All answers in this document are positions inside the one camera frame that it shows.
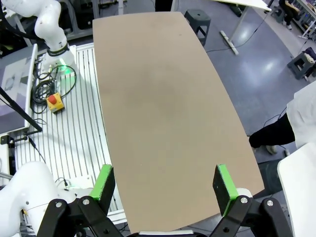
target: gray stool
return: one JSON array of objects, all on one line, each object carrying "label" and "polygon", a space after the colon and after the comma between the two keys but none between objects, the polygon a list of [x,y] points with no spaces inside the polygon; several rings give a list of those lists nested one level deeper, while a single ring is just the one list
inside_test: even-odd
[{"label": "gray stool", "polygon": [[285,12],[280,6],[275,6],[271,16],[273,16],[276,22],[281,23],[284,20]]},{"label": "gray stool", "polygon": [[308,69],[314,63],[310,63],[305,57],[304,53],[300,53],[296,58],[287,64],[287,67],[294,73],[296,79],[301,79],[305,76]]},{"label": "gray stool", "polygon": [[[184,17],[188,20],[190,26],[192,27],[193,31],[197,35],[197,38],[204,46],[206,43],[207,33],[209,30],[209,25],[211,23],[211,18],[202,10],[199,9],[189,9],[184,14]],[[198,37],[198,32],[204,35],[204,37]]]}]

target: white shirt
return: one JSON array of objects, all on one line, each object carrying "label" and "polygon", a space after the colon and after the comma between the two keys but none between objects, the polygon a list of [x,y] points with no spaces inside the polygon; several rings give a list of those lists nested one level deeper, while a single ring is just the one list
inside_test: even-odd
[{"label": "white shirt", "polygon": [[294,99],[287,104],[286,113],[297,148],[316,142],[316,81],[294,94]]}]

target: bolt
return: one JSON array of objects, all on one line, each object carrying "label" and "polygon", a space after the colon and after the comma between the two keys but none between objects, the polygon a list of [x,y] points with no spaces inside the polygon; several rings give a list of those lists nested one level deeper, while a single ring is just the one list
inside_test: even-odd
[{"label": "bolt", "polygon": [[273,201],[271,201],[271,200],[267,201],[267,205],[268,206],[273,206]]},{"label": "bolt", "polygon": [[88,205],[90,203],[90,201],[88,199],[85,199],[82,201],[83,205]]},{"label": "bolt", "polygon": [[241,202],[241,203],[247,203],[247,202],[248,202],[248,199],[245,198],[245,197],[242,197],[242,198],[240,199],[240,202]]}]

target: brown table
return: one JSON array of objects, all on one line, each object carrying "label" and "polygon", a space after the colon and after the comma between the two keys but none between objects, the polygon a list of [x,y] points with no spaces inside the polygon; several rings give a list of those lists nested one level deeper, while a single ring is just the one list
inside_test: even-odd
[{"label": "brown table", "polygon": [[263,189],[229,96],[179,12],[93,21],[111,161],[131,232],[171,231],[219,212],[212,181]]}]

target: shiny floor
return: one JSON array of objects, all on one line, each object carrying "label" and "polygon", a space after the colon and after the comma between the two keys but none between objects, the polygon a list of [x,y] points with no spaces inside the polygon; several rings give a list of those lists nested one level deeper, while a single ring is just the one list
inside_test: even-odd
[{"label": "shiny floor", "polygon": [[[223,30],[229,36],[239,18],[226,5],[210,0],[180,0],[178,3],[176,9],[182,13],[189,8],[199,8],[211,16],[211,26],[204,47],[206,51],[227,49],[219,31]],[[154,10],[154,3],[151,0],[133,0],[125,5],[126,13]],[[102,12],[103,16],[116,14],[116,6]],[[280,36],[280,32],[285,28],[281,28],[283,26],[280,24],[275,24],[270,16],[266,19],[268,24],[262,23],[263,17],[265,15],[260,10],[248,10],[233,41],[238,46],[244,44],[249,37],[251,39],[238,48],[238,56],[235,56],[230,49],[208,53],[247,134],[262,128],[265,121],[280,114],[286,104],[293,99],[294,93],[308,84],[304,79],[295,79],[286,66],[305,42],[297,40],[296,35],[300,32],[294,29],[293,32],[284,32]],[[304,47],[306,48],[308,45],[315,46],[315,43],[309,41]],[[296,150],[293,143],[286,147],[291,152]],[[278,151],[277,155],[272,156],[264,148],[260,148],[255,154],[257,162],[283,158],[283,148],[278,147]],[[273,197],[284,206],[284,213],[288,216],[283,192],[279,192]],[[184,229],[193,229],[209,235],[218,221],[218,217],[212,217]],[[127,230],[128,227],[123,231],[125,236],[129,234]],[[237,237],[252,236],[253,234],[247,228],[243,228],[237,233]]]}]

